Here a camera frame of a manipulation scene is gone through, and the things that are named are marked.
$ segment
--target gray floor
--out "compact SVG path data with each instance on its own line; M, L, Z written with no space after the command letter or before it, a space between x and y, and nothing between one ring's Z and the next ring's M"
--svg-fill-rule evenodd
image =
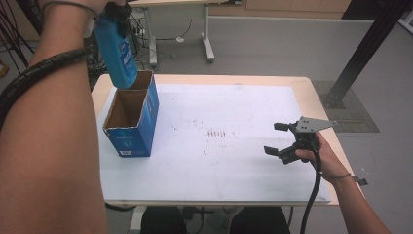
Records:
M184 43L158 42L156 72L336 80L371 25L371 21L216 17L209 23L215 62L205 58L201 40L189 39L198 35L191 28ZM6 54L0 56L7 60ZM393 233L413 230L412 76L413 35L397 25L353 84L380 133L338 134L355 174L369 183L362 187L368 202ZM0 79L0 88L5 83ZM303 210L296 209L292 233L299 232ZM110 219L116 223L117 218ZM214 233L211 230L205 227L202 233ZM307 230L347 232L339 208L331 207L314 207Z

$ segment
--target person's leg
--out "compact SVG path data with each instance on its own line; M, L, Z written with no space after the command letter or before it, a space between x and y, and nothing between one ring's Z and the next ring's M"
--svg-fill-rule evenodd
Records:
M289 234L280 207L245 207L231 222L230 234Z
M143 213L141 234L186 234L178 207L148 207Z

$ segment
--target cardboard box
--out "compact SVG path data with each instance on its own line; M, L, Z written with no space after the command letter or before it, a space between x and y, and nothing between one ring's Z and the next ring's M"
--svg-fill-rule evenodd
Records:
M152 71L138 71L135 83L118 89L103 130L121 157L149 157L159 100Z

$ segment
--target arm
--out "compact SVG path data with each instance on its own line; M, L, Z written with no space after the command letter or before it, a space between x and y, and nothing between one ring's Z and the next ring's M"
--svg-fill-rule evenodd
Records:
M107 1L93 2L102 10ZM82 48L90 18L78 7L48 7L30 65ZM106 233L98 164L86 63L78 62L33 86L6 118L0 133L2 232Z
M345 176L349 172L332 151L328 142L318 133L321 157L322 174L336 190L340 209L349 233L390 233L385 224L370 208L362 196L355 181L351 176ZM315 157L307 150L297 150L298 157L310 159Z

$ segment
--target blue bottle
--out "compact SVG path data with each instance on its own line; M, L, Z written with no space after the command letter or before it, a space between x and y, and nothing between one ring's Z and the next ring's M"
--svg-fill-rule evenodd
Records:
M128 37L122 35L118 23L102 14L94 36L115 87L129 88L137 78L137 67Z

